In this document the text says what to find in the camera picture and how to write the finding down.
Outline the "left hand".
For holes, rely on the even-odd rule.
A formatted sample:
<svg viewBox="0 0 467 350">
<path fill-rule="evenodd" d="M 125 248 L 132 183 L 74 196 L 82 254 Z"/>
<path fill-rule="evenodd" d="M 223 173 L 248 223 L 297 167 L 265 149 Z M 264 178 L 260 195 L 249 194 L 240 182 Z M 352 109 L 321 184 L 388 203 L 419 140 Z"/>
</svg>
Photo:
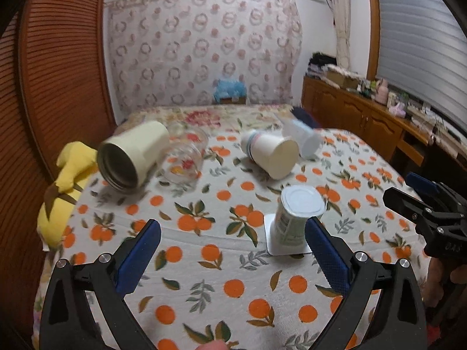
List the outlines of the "left hand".
<svg viewBox="0 0 467 350">
<path fill-rule="evenodd" d="M 229 350 L 226 343 L 222 340 L 213 340 L 211 342 L 201 344 L 196 350 Z"/>
</svg>

